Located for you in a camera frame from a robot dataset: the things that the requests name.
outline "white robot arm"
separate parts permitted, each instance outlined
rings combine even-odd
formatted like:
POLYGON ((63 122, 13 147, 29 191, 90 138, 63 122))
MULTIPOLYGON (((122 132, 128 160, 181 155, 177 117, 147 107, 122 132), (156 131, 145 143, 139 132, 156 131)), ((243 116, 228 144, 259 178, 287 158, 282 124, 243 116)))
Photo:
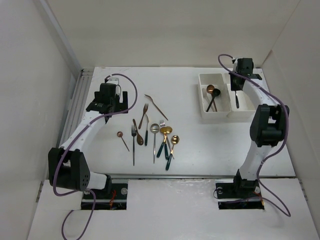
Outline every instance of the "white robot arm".
POLYGON ((272 148, 285 137, 285 113, 279 102, 259 89, 263 88, 262 78, 253 74, 253 68, 252 58, 233 60, 233 72, 251 79, 258 86, 232 72, 229 73, 231 90, 246 93, 256 108, 256 113, 250 126, 252 142, 243 165, 238 169, 232 183, 216 183, 219 199, 256 197, 254 192, 260 189, 258 169, 272 148))

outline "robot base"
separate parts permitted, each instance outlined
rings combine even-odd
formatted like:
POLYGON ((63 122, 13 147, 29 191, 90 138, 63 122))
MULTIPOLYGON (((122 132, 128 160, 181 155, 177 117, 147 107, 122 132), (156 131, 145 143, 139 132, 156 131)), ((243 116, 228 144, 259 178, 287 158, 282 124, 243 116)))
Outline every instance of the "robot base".
MULTIPOLYGON (((219 200, 238 200, 261 196, 258 180, 248 181, 241 179, 239 170, 233 181, 226 179, 216 180, 215 189, 219 200)), ((265 209, 263 201, 259 198, 235 203, 232 201, 219 201, 218 205, 219 209, 265 209)))

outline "white wall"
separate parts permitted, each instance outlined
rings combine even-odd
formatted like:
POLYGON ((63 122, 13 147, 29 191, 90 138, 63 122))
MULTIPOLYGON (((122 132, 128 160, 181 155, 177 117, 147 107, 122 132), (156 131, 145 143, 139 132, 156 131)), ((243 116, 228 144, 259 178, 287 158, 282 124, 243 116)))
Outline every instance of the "white wall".
POLYGON ((48 0, 84 68, 261 65, 299 0, 48 0))
POLYGON ((320 1, 301 0, 262 65, 290 107, 288 150, 320 232, 320 1))
POLYGON ((27 238, 71 72, 32 0, 0 0, 0 239, 27 238))

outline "dark green handle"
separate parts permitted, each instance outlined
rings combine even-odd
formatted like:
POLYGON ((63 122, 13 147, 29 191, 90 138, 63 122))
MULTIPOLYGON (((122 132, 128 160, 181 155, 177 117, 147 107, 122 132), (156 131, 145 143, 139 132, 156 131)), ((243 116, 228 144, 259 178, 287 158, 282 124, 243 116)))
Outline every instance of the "dark green handle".
POLYGON ((169 153, 168 153, 167 143, 164 144, 164 154, 165 154, 165 159, 169 160, 169 153))
POLYGON ((164 145, 165 145, 165 143, 162 142, 162 143, 161 143, 161 146, 160 146, 160 148, 159 148, 159 151, 158 151, 158 153, 156 154, 156 157, 157 157, 157 158, 160 158, 160 155, 161 155, 161 152, 162 152, 162 148, 164 147, 164 145))
POLYGON ((145 138, 144 138, 144 145, 147 146, 148 144, 148 130, 145 131, 145 138))
POLYGON ((166 163, 166 166, 165 166, 165 170, 166 170, 166 171, 168 171, 169 168, 170 168, 171 159, 172 159, 172 154, 170 154, 169 160, 168 160, 168 162, 166 163))

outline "utensil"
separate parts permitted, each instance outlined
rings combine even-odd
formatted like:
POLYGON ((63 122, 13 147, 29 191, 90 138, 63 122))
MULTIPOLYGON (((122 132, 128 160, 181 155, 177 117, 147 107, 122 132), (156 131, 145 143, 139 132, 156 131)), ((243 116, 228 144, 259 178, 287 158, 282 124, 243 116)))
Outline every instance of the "utensil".
MULTIPOLYGON (((207 89, 205 89, 205 88, 202 88, 202 97, 203 97, 203 99, 205 99, 208 102, 208 104, 210 104, 210 99, 208 97, 207 89)), ((211 109, 212 109, 212 111, 214 111, 215 110, 214 106, 211 105, 211 109)))
POLYGON ((146 112, 148 111, 148 107, 149 107, 149 104, 148 104, 148 103, 146 103, 146 104, 144 105, 144 107, 143 107, 143 114, 142 114, 141 121, 140 121, 140 123, 139 123, 139 129, 141 129, 142 121, 143 121, 143 119, 144 119, 144 116, 145 116, 146 112))
POLYGON ((208 108, 206 109, 206 112, 209 111, 212 103, 214 104, 215 111, 217 112, 217 106, 216 106, 216 103, 215 103, 215 97, 218 97, 220 94, 221 94, 221 91, 220 91, 218 88, 213 89, 213 92, 212 92, 212 100, 211 100, 208 108))
POLYGON ((180 138, 177 136, 177 135, 174 135, 172 138, 171 138, 171 142, 172 142, 172 150, 171 150, 171 153, 170 153, 170 156, 169 156, 169 160, 168 162, 166 163, 166 166, 165 166, 165 170, 168 171, 169 168, 170 168, 170 164, 171 164, 171 158, 172 158, 172 155, 174 153, 174 147, 176 144, 178 144, 180 141, 180 138))
POLYGON ((161 146, 159 148, 159 151, 156 155, 157 158, 160 157, 161 155, 161 152, 162 152, 162 148, 164 147, 165 143, 166 143, 166 140, 167 140, 167 134, 170 134, 172 132, 172 128, 170 126, 165 126, 165 127, 162 127, 160 128, 160 132, 164 135, 164 140, 163 142, 161 143, 161 146))
POLYGON ((153 139, 153 164, 155 164, 155 159, 156 159, 156 134, 159 132, 160 127, 158 124, 154 123, 150 127, 150 132, 154 134, 154 139, 153 139))
POLYGON ((122 138, 122 136, 124 135, 124 134, 122 133, 122 131, 118 131, 116 135, 117 135, 119 138, 121 138, 121 139, 122 139, 122 141, 123 141, 123 143, 124 143, 124 145, 125 145, 126 149, 128 149, 128 151, 130 152, 130 150, 129 150, 129 148, 128 148, 128 146, 127 146, 126 142, 125 142, 125 140, 122 138))
MULTIPOLYGON (((165 126, 166 126, 165 121, 160 120, 160 128, 163 128, 163 127, 165 127, 165 126)), ((164 145, 164 154, 165 154, 165 159, 166 159, 166 160, 169 160, 169 154, 168 154, 167 144, 168 144, 169 149, 170 149, 170 152, 171 152, 170 141, 169 141, 168 138, 166 138, 166 143, 165 143, 165 145, 164 145)))
POLYGON ((144 145, 148 145, 148 124, 149 124, 149 117, 147 114, 145 114, 147 122, 146 122, 146 130, 145 130, 145 138, 144 138, 144 145))
MULTIPOLYGON (((213 93, 214 93, 214 90, 215 90, 215 86, 213 86, 213 85, 208 85, 207 87, 206 87, 206 91, 207 91, 207 93, 208 94, 210 94, 212 97, 213 97, 213 93)), ((215 102, 215 100, 213 100, 213 105, 214 105, 214 109, 215 109, 215 111, 217 112, 217 107, 216 107, 216 102, 215 102)))
POLYGON ((132 125, 131 136, 133 137, 133 166, 135 165, 135 136, 137 135, 136 126, 132 125))
POLYGON ((136 123, 136 120, 135 119, 132 119, 133 121, 133 124, 135 126, 135 131, 136 131, 136 142, 142 146, 144 144, 144 139, 142 138, 142 136, 139 134, 138 132, 138 128, 137 128, 137 123, 136 123))
MULTIPOLYGON (((166 126, 165 121, 160 120, 160 128, 164 128, 166 126)), ((169 159, 167 142, 164 143, 164 157, 166 160, 169 159)))
POLYGON ((236 108, 240 108, 239 106, 239 99, 238 99, 238 94, 237 94, 237 91, 234 91, 234 94, 235 94, 235 105, 236 105, 236 108))
POLYGON ((152 97, 150 97, 149 95, 145 94, 146 97, 148 97, 151 102, 153 103, 153 105, 155 106, 155 108, 162 114, 162 116, 164 116, 164 118, 169 121, 169 119, 165 116, 165 114, 160 110, 160 108, 158 108, 158 106, 155 104, 154 100, 152 99, 152 97))

